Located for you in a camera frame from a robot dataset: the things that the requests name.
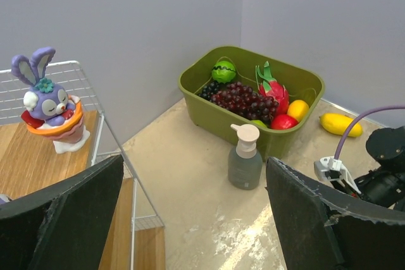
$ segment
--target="pump bottle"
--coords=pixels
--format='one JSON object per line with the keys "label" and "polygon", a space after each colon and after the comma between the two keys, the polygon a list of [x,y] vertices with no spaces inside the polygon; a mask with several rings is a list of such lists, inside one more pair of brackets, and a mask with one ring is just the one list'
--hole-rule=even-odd
{"label": "pump bottle", "polygon": [[232,148],[228,157],[228,179],[235,187],[252,190],[259,185],[261,155],[256,148],[260,136],[259,129],[250,124],[230,125],[237,132],[238,144]]}

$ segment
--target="bunch of grapes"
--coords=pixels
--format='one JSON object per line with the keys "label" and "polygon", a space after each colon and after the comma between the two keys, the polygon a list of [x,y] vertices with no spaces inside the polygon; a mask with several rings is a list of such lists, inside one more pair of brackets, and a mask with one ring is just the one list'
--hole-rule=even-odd
{"label": "bunch of grapes", "polygon": [[199,97],[210,101],[212,96],[217,94],[219,89],[220,89],[220,84],[215,80],[207,85],[205,85],[201,91],[200,94],[198,94]]}
{"label": "bunch of grapes", "polygon": [[261,120],[269,125],[277,111],[278,102],[265,97],[240,82],[230,83],[227,88],[212,94],[211,102],[249,120]]}

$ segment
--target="wooden panel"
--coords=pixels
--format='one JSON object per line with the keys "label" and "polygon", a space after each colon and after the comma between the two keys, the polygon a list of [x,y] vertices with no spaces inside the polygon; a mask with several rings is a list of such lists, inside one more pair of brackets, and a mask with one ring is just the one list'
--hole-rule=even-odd
{"label": "wooden panel", "polygon": [[165,269],[165,229],[159,227],[136,231],[135,270]]}
{"label": "wooden panel", "polygon": [[130,267],[133,189],[134,180],[124,179],[99,270],[127,270]]}
{"label": "wooden panel", "polygon": [[85,113],[90,138],[77,152],[55,153],[51,140],[25,123],[0,126],[0,193],[17,199],[83,171],[91,158],[98,112]]}

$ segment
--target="rabbit toy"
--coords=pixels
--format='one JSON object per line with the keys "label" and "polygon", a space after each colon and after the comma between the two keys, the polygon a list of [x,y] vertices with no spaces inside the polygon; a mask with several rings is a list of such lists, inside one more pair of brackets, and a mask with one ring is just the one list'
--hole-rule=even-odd
{"label": "rabbit toy", "polygon": [[43,47],[33,53],[31,61],[17,55],[11,62],[11,74],[30,86],[23,98],[29,115],[50,126],[61,126],[69,118],[66,110],[72,113],[76,105],[61,85],[45,77],[46,67],[55,52],[52,47]]}

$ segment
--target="storage container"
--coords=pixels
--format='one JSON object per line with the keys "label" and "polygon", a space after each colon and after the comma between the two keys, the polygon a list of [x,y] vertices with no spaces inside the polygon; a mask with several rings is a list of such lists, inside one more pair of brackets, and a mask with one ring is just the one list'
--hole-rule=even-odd
{"label": "storage container", "polygon": [[237,70],[235,82],[240,81],[244,85],[249,85],[257,92],[255,66],[260,65],[263,68],[264,63],[268,61],[271,67],[271,74],[279,83],[285,85],[287,88],[290,94],[290,102],[302,99],[308,103],[309,111],[307,115],[297,126],[291,129],[272,130],[257,126],[260,130],[257,148],[263,160],[267,160],[270,156],[283,158],[299,130],[305,125],[313,109],[321,99],[325,91],[323,80],[310,71],[239,47],[217,47],[207,53],[181,74],[178,79],[178,86],[183,92],[192,122],[234,145],[237,144],[238,138],[230,125],[232,123],[243,125],[244,123],[251,122],[196,95],[200,93],[206,84],[213,81],[211,70],[215,63],[224,56],[230,58],[235,64]]}

